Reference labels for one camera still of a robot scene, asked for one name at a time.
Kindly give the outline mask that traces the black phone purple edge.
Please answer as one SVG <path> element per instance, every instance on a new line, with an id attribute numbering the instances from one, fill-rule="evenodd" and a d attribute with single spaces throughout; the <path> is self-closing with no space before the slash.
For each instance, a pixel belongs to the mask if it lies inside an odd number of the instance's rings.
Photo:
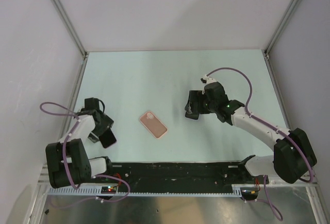
<path id="1" fill-rule="evenodd" d="M 108 128 L 102 135 L 99 137 L 100 143 L 103 148 L 108 148 L 114 145 L 117 142 L 116 137 L 114 136 L 112 130 Z"/>

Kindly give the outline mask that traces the pink phone case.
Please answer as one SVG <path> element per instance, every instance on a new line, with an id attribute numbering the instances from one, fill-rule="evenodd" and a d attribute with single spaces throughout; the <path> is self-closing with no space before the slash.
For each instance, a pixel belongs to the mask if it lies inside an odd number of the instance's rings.
<path id="1" fill-rule="evenodd" d="M 139 118 L 140 123 L 149 131 L 156 139 L 164 136 L 168 129 L 151 111 L 147 111 Z"/>

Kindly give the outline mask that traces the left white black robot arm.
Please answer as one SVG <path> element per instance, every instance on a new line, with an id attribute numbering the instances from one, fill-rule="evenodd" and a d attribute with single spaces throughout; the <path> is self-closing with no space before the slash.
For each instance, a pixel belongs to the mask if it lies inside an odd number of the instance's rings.
<path id="1" fill-rule="evenodd" d="M 117 142 L 111 130 L 114 121 L 105 114 L 105 104 L 98 98 L 87 98 L 80 111 L 70 111 L 68 116 L 75 118 L 76 123 L 58 142 L 45 149 L 50 185 L 78 189 L 95 176 L 103 182 L 111 181 L 114 178 L 111 160 L 107 156 L 88 158 L 83 144 L 90 140 L 108 148 Z"/>

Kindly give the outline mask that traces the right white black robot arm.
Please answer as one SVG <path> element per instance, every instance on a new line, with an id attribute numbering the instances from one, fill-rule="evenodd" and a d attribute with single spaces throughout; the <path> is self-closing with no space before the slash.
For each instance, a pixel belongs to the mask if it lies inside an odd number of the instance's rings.
<path id="1" fill-rule="evenodd" d="M 209 83 L 203 90 L 189 91 L 185 111 L 185 117 L 193 120 L 202 114 L 215 114 L 219 121 L 248 132 L 273 151 L 271 156 L 249 156 L 242 161 L 244 167 L 238 170 L 238 177 L 244 183 L 261 175 L 275 175 L 295 183 L 305 173 L 311 174 L 317 163 L 305 131 L 276 127 L 248 114 L 243 103 L 228 99 L 219 82 Z"/>

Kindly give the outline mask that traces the left small circuit board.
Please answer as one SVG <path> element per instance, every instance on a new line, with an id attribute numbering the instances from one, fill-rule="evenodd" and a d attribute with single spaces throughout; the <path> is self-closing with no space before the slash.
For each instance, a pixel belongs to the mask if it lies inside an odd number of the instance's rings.
<path id="1" fill-rule="evenodd" d="M 102 194 L 114 194 L 117 192 L 117 186 L 102 186 L 101 193 Z"/>

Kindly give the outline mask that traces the small circuit board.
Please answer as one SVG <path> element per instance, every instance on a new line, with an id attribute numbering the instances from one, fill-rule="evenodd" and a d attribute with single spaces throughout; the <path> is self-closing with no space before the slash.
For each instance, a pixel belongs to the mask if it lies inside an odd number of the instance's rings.
<path id="1" fill-rule="evenodd" d="M 101 193 L 102 194 L 114 194 L 117 192 L 117 186 L 102 186 Z"/>
<path id="2" fill-rule="evenodd" d="M 258 197 L 259 190 L 254 188 L 243 187 L 241 188 L 241 198 L 244 201 L 255 201 Z"/>

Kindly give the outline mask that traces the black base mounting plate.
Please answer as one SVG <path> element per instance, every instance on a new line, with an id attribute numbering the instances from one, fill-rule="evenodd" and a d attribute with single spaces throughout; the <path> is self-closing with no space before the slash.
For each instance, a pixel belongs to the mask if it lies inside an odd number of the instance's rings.
<path id="1" fill-rule="evenodd" d="M 263 184 L 263 176 L 252 176 L 242 162 L 210 163 L 113 163 L 110 176 L 119 175 L 132 189 L 195 188 L 229 189 L 234 184 Z"/>

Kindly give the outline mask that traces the right small circuit board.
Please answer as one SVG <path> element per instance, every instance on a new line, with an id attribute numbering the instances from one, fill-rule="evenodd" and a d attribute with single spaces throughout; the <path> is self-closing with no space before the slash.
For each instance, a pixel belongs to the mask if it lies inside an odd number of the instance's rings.
<path id="1" fill-rule="evenodd" d="M 254 188 L 243 187 L 241 188 L 241 198 L 244 201 L 255 201 L 258 197 L 259 190 Z"/>

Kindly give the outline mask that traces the right aluminium frame post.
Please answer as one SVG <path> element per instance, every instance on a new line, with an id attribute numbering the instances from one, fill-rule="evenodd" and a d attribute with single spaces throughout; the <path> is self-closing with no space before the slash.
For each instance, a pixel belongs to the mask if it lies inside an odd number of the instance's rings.
<path id="1" fill-rule="evenodd" d="M 288 7 L 286 8 L 279 24 L 277 25 L 271 39 L 267 43 L 263 54 L 264 56 L 269 59 L 270 52 L 277 43 L 277 41 L 281 38 L 282 33 L 284 32 L 285 28 L 289 24 L 290 20 L 292 19 L 295 11 L 297 10 L 299 4 L 302 0 L 291 0 Z"/>

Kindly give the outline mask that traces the aluminium frame post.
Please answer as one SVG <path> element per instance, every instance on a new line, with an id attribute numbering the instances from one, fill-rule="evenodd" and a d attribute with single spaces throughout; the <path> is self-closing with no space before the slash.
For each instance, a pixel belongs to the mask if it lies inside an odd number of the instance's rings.
<path id="1" fill-rule="evenodd" d="M 290 20 L 292 19 L 295 11 L 297 10 L 299 4 L 302 0 L 291 0 L 288 7 L 286 8 L 279 24 L 277 25 L 271 39 L 267 43 L 263 54 L 264 56 L 269 59 L 270 52 L 277 43 L 277 41 L 281 38 L 282 33 L 284 32 L 285 28 L 289 24 Z"/>
<path id="2" fill-rule="evenodd" d="M 51 2 L 53 3 L 56 11 L 59 14 L 59 17 L 61 18 L 65 28 L 67 29 L 70 37 L 72 38 L 75 46 L 77 47 L 77 49 L 79 50 L 80 54 L 82 55 L 82 58 L 85 60 L 88 52 L 86 51 L 85 47 L 83 46 L 78 33 L 76 32 L 76 29 L 74 28 L 61 0 L 51 0 Z"/>

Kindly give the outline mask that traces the left aluminium frame post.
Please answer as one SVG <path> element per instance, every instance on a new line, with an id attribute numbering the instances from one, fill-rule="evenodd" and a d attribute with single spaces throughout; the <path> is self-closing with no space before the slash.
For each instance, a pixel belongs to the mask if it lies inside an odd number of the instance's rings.
<path id="1" fill-rule="evenodd" d="M 51 0 L 51 2 L 53 3 L 56 11 L 59 14 L 59 17 L 61 18 L 65 28 L 67 29 L 70 37 L 72 38 L 75 46 L 77 47 L 77 49 L 79 50 L 80 54 L 82 55 L 82 58 L 85 60 L 88 52 L 86 51 L 85 47 L 83 46 L 78 33 L 76 32 L 76 29 L 74 28 L 61 0 Z"/>

